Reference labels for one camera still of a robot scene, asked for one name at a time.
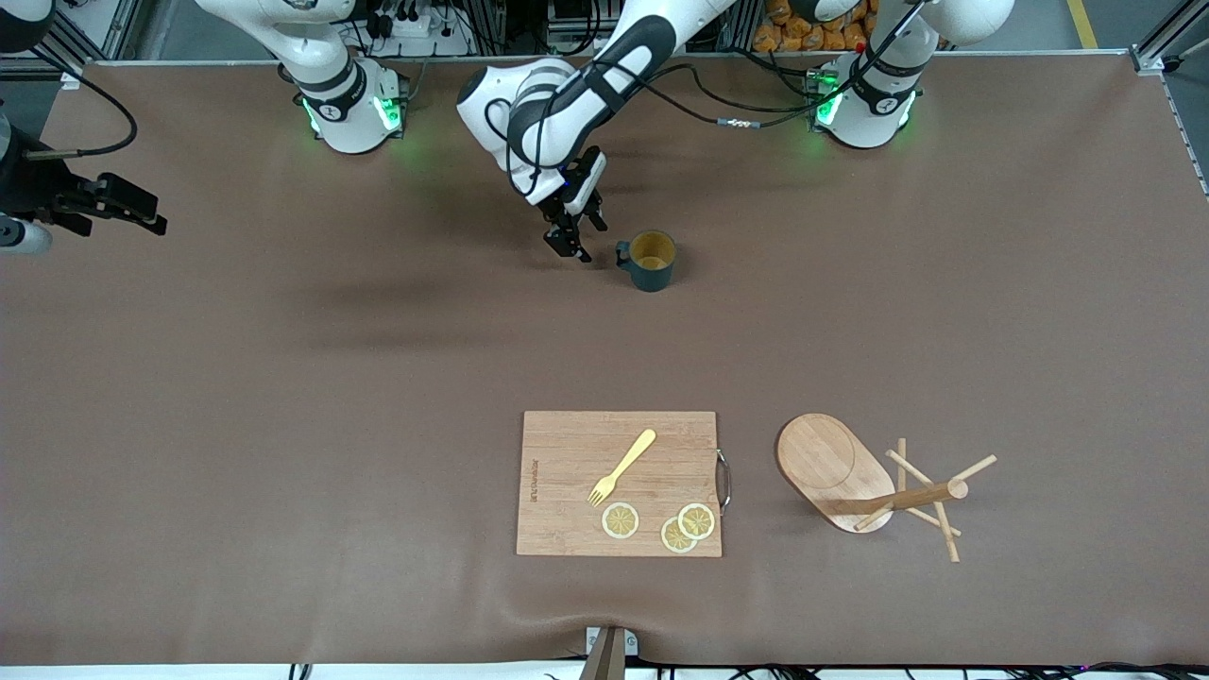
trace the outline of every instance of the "yellow floor line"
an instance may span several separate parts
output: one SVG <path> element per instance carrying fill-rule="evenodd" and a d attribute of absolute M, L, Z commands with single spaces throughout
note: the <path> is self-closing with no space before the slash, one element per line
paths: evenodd
<path fill-rule="evenodd" d="M 1075 30 L 1078 31 L 1078 41 L 1083 45 L 1083 50 L 1099 48 L 1099 44 L 1095 42 L 1095 31 L 1092 30 L 1092 22 L 1087 18 L 1087 7 L 1083 7 L 1083 0 L 1066 0 L 1066 6 L 1070 7 L 1070 18 L 1075 19 Z"/>

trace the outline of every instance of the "cutting board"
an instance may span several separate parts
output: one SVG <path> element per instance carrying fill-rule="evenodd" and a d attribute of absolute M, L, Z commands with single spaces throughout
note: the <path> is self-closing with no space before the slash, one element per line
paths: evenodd
<path fill-rule="evenodd" d="M 613 472 L 638 434 L 655 443 L 618 479 L 600 506 L 588 495 Z M 715 480 L 718 428 L 706 411 L 526 411 L 521 443 L 516 554 L 563 557 L 721 558 L 722 517 Z M 601 515 L 615 502 L 638 513 L 629 538 L 604 532 Z M 689 503 L 713 511 L 713 534 L 676 554 L 660 530 Z"/>

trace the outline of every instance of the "brown tablecloth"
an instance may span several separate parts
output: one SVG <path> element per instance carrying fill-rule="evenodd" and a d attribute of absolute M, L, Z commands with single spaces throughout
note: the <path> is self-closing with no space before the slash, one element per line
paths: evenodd
<path fill-rule="evenodd" d="M 591 139 L 584 266 L 462 128 L 474 68 L 358 157 L 271 68 L 91 69 L 140 136 L 73 167 L 172 225 L 0 263 L 0 661 L 561 657 L 600 623 L 678 663 L 1209 661 L 1209 203 L 1158 79 L 942 58 L 863 152 L 641 96 Z M 46 139 L 121 133 L 73 92 Z M 647 227 L 682 244 L 658 295 L 608 261 Z M 526 409 L 717 411 L 725 557 L 514 555 Z M 810 411 L 937 477 L 1000 456 L 950 507 L 964 561 L 803 501 L 774 443 Z"/>

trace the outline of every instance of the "wooden dowel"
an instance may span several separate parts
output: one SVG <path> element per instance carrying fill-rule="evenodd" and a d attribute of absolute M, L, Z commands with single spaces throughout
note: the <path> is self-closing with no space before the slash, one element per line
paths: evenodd
<path fill-rule="evenodd" d="M 907 460 L 907 438 L 904 437 L 898 438 L 898 455 Z M 898 490 L 907 490 L 907 471 L 902 466 L 898 466 Z"/>
<path fill-rule="evenodd" d="M 958 555 L 958 542 L 953 540 L 953 528 L 949 526 L 949 515 L 944 513 L 944 503 L 937 501 L 932 503 L 936 507 L 936 517 L 941 520 L 941 532 L 944 534 L 944 544 L 949 548 L 949 561 L 959 563 L 961 558 Z"/>
<path fill-rule="evenodd" d="M 954 479 L 960 479 L 961 482 L 965 482 L 966 479 L 970 479 L 974 474 L 978 474 L 979 472 L 987 469 L 988 467 L 991 466 L 993 462 L 995 462 L 997 460 L 999 459 L 996 459 L 995 456 L 987 456 L 983 460 L 976 462 L 974 465 L 972 465 L 972 466 L 962 469 L 961 472 L 959 472 L 954 477 Z"/>
<path fill-rule="evenodd" d="M 965 482 L 950 479 L 944 484 L 932 484 L 909 491 L 897 491 L 886 496 L 870 499 L 866 507 L 880 508 L 885 503 L 891 503 L 890 509 L 918 508 L 935 501 L 953 501 L 965 499 L 970 492 L 970 486 Z"/>
<path fill-rule="evenodd" d="M 931 486 L 932 484 L 935 484 L 931 479 L 927 478 L 926 474 L 924 474 L 922 472 L 915 469 L 915 466 L 913 466 L 912 463 L 907 462 L 907 459 L 899 456 L 898 454 L 896 454 L 893 451 L 886 451 L 886 455 L 890 456 L 890 460 L 892 460 L 896 463 L 898 463 L 899 467 L 902 467 L 907 472 L 912 473 L 912 477 L 914 477 L 915 479 L 919 479 L 920 482 L 922 482 L 924 484 L 927 484 L 929 486 Z"/>
<path fill-rule="evenodd" d="M 883 517 L 885 517 L 886 514 L 889 514 L 890 511 L 892 511 L 892 509 L 895 509 L 893 503 L 886 503 L 886 505 L 881 506 L 880 508 L 873 511 L 873 514 L 870 514 L 869 517 L 862 519 L 861 521 L 857 521 L 856 523 L 856 530 L 857 531 L 864 531 L 866 529 L 869 528 L 870 524 L 873 524 L 874 521 L 881 519 Z"/>
<path fill-rule="evenodd" d="M 935 517 L 927 514 L 926 512 L 924 512 L 924 511 L 921 511 L 919 508 L 903 508 L 903 509 L 907 511 L 908 513 L 910 513 L 910 514 L 913 514 L 913 515 L 922 519 L 924 521 L 931 524 L 932 526 L 936 526 L 937 529 L 943 529 L 941 526 L 941 520 L 939 519 L 936 519 Z M 961 537 L 961 531 L 958 531 L 956 526 L 949 526 L 949 531 L 953 531 L 954 536 Z"/>

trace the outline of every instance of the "lemon slice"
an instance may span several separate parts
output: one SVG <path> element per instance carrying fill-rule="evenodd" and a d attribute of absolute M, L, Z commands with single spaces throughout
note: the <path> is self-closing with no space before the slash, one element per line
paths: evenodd
<path fill-rule="evenodd" d="M 659 531 L 659 535 L 664 540 L 664 547 L 679 555 L 696 547 L 696 541 L 689 538 L 679 530 L 679 523 L 676 521 L 675 517 L 664 523 L 664 528 Z"/>
<path fill-rule="evenodd" d="M 604 508 L 601 526 L 614 538 L 629 538 L 638 530 L 638 511 L 630 503 L 613 503 Z"/>
<path fill-rule="evenodd" d="M 679 526 L 681 534 L 686 537 L 694 541 L 705 541 L 710 537 L 710 534 L 713 534 L 717 521 L 713 520 L 713 511 L 707 506 L 689 503 L 676 517 L 676 524 Z"/>

